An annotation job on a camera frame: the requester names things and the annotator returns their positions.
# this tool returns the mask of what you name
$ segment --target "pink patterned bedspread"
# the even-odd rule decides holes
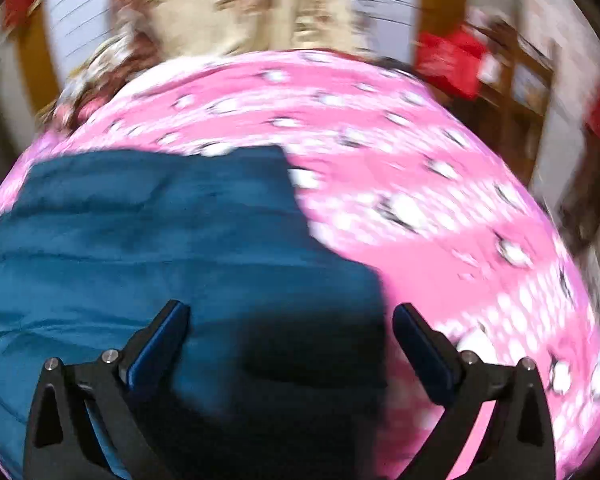
[[[506,165],[399,72],[317,51],[194,65],[110,102],[68,139],[41,137],[2,184],[0,214],[44,158],[118,148],[221,156],[279,144],[314,236],[375,267],[387,305],[410,301],[485,361],[537,362],[558,477],[577,467],[600,434],[600,333],[574,263]],[[387,355],[378,473],[395,478],[441,411],[392,336]],[[470,464],[489,415],[452,477]]]

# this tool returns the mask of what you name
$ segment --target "folded blue garment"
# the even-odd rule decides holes
[[[176,471],[354,477],[384,393],[381,287],[310,236],[289,167],[267,146],[32,168],[0,218],[0,459],[14,478],[44,360],[122,348],[171,299],[190,305],[189,333],[137,416]]]

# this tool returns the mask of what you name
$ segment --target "red bag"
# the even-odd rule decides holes
[[[419,41],[418,73],[446,94],[475,99],[480,89],[480,64],[487,47],[464,30],[456,30],[448,38],[423,32]]]

